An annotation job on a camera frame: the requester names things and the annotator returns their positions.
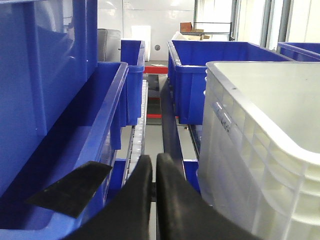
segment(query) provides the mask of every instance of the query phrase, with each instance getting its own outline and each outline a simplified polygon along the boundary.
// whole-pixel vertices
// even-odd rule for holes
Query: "blue plastic crate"
[[[300,62],[320,62],[320,43],[278,42],[280,53]]]
[[[145,70],[145,42],[121,40],[121,62],[129,64],[126,77],[127,125],[137,125],[141,117],[142,81]]]
[[[97,0],[0,1],[0,195],[97,66]],[[90,29],[97,35],[97,29]]]
[[[0,239],[57,240],[103,207],[104,185],[77,219],[26,204],[25,200],[87,161],[101,161],[108,133],[120,131],[113,126],[113,119],[127,73],[127,63],[98,63],[21,170],[20,164],[2,158],[1,169],[10,172],[1,179],[17,176],[1,193]]]
[[[181,124],[202,124],[207,62],[293,61],[249,42],[172,40],[168,48],[168,76],[173,87],[175,113]]]

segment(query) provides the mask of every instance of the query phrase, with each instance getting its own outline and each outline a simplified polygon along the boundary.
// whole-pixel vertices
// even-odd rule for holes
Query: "label on crate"
[[[230,133],[231,131],[231,118],[227,115],[227,113],[224,111],[223,107],[219,102],[215,102],[212,105],[212,109],[215,112],[215,115],[220,120],[220,123],[222,124],[224,130],[226,130],[227,133]]]

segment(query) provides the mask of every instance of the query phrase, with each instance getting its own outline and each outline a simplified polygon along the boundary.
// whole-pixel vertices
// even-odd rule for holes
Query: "black rubber flap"
[[[156,195],[163,240],[258,240],[208,206],[167,153],[157,156]]]
[[[142,155],[114,199],[64,240],[149,240],[152,166]]]
[[[77,218],[111,169],[109,165],[88,161],[26,202]]]

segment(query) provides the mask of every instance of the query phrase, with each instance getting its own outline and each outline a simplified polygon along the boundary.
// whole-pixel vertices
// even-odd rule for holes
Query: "white container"
[[[265,240],[320,239],[320,63],[209,62],[203,198]]]

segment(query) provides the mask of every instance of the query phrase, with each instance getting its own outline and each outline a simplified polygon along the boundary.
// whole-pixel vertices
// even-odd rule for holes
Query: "plastic crate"
[[[203,198],[262,239],[318,239],[320,63],[207,66]]]
[[[103,185],[77,219],[26,204],[25,200],[87,161],[101,161],[101,146],[108,133],[111,144],[113,133],[119,135],[120,129],[113,121],[127,72],[126,63],[98,63],[21,170],[20,164],[2,158],[0,239],[57,240],[103,207]]]
[[[0,195],[97,65],[96,2],[0,1]]]
[[[278,42],[280,53],[301,62],[320,62],[320,43]]]
[[[181,124],[202,124],[207,62],[292,61],[249,42],[172,40],[168,47],[168,76],[173,87],[175,112]]]
[[[141,117],[142,80],[145,70],[145,42],[140,40],[121,40],[121,62],[129,64],[126,77],[126,124],[136,125]]]

